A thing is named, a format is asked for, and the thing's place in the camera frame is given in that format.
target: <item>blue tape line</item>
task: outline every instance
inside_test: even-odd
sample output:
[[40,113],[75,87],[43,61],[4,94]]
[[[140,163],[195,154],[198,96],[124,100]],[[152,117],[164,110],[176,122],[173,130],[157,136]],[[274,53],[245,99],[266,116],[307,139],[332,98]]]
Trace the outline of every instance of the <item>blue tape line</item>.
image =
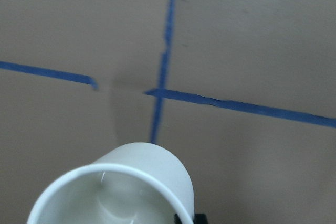
[[[165,89],[167,82],[169,58],[171,54],[172,38],[174,31],[174,13],[175,13],[175,0],[169,0],[165,32],[164,32],[166,49],[161,56],[161,66],[160,66],[159,83],[158,83],[159,89]],[[156,138],[158,136],[158,130],[162,115],[162,106],[163,106],[163,98],[156,97],[155,110],[153,114],[153,124],[150,136],[150,142],[153,144],[156,143]]]
[[190,94],[173,90],[158,90],[152,89],[147,91],[145,94],[152,95],[155,97],[162,97],[167,99],[192,102],[197,104],[208,104],[216,106],[219,108],[225,108],[229,110],[242,111],[252,114],[272,116],[274,118],[288,119],[298,122],[317,124],[327,127],[336,128],[336,119],[325,118],[323,116],[297,112],[292,110],[283,110],[277,108],[271,108],[267,106],[260,106],[244,102],[228,101],[228,100],[217,100],[214,98],[203,97],[198,94]]
[[67,80],[67,81],[85,83],[85,84],[91,85],[93,89],[95,90],[98,89],[97,83],[91,77],[84,76],[82,74],[20,65],[20,64],[4,62],[4,61],[0,61],[0,68],[11,70],[11,71],[22,72],[22,73],[36,74],[38,76],[45,76],[45,77],[51,77],[51,78],[62,79],[62,80]]

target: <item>cup rim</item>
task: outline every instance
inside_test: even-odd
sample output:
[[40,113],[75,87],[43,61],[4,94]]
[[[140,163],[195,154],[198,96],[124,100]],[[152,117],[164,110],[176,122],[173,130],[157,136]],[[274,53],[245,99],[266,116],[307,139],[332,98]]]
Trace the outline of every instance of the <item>cup rim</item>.
[[90,165],[81,166],[57,178],[43,191],[43,193],[39,196],[39,198],[35,202],[29,214],[27,224],[37,224],[37,220],[41,215],[41,212],[45,204],[64,185],[79,177],[98,172],[123,173],[148,183],[150,186],[152,186],[158,192],[160,192],[162,196],[170,203],[170,205],[176,211],[183,224],[193,224],[193,218],[189,215],[184,205],[176,197],[176,195],[163,183],[161,183],[159,180],[149,175],[148,173],[145,173],[139,169],[115,163],[94,163]]

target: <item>gray floor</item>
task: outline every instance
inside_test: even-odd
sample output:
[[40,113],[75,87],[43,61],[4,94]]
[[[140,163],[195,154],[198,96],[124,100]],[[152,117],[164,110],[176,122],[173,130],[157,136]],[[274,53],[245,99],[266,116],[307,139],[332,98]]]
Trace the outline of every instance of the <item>gray floor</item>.
[[[55,178],[147,142],[168,0],[0,0],[0,222],[25,223]],[[168,88],[336,117],[335,0],[177,0]],[[336,130],[166,100],[158,144],[215,223],[335,223]]]

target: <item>concrete floor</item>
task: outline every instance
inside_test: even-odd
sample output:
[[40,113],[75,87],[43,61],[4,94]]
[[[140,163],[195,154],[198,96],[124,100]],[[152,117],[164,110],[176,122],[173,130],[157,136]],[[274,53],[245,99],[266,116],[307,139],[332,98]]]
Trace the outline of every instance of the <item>concrete floor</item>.
[[[168,0],[0,0],[0,222],[25,223],[54,179],[148,142]],[[336,117],[335,0],[177,0],[168,86]],[[336,130],[166,100],[158,144],[215,223],[335,223]]]

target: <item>painter's tape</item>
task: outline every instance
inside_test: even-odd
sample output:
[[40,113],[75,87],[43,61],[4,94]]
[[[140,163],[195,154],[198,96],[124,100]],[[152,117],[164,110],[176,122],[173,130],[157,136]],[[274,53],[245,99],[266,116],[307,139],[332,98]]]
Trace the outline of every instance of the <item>painter's tape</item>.
[[80,83],[91,85],[95,90],[98,89],[97,83],[90,76],[84,76],[82,74],[20,65],[20,64],[4,62],[4,61],[0,61],[0,68],[22,72],[22,73],[35,74],[38,76],[45,76],[45,77],[51,77],[51,78],[62,79],[62,80],[67,80],[67,81],[80,82]]
[[272,116],[274,118],[288,119],[304,123],[312,123],[327,127],[336,128],[336,119],[325,118],[323,116],[297,112],[292,110],[284,110],[278,108],[272,108],[267,106],[260,106],[244,102],[228,101],[228,100],[217,100],[214,98],[203,97],[198,94],[190,94],[173,90],[159,90],[152,89],[147,91],[145,94],[152,95],[155,97],[162,97],[167,99],[179,100],[184,102],[192,102],[197,104],[208,104],[216,106],[219,108],[242,111],[252,114]]
[[[175,13],[175,0],[169,0],[167,18],[165,24],[164,40],[165,52],[161,55],[161,66],[159,72],[159,90],[165,89],[167,82],[167,73],[169,68],[169,58],[171,54],[173,30],[174,30],[174,13]],[[156,97],[155,108],[153,113],[153,123],[150,136],[150,142],[155,144],[158,135],[161,114],[162,114],[163,98]]]

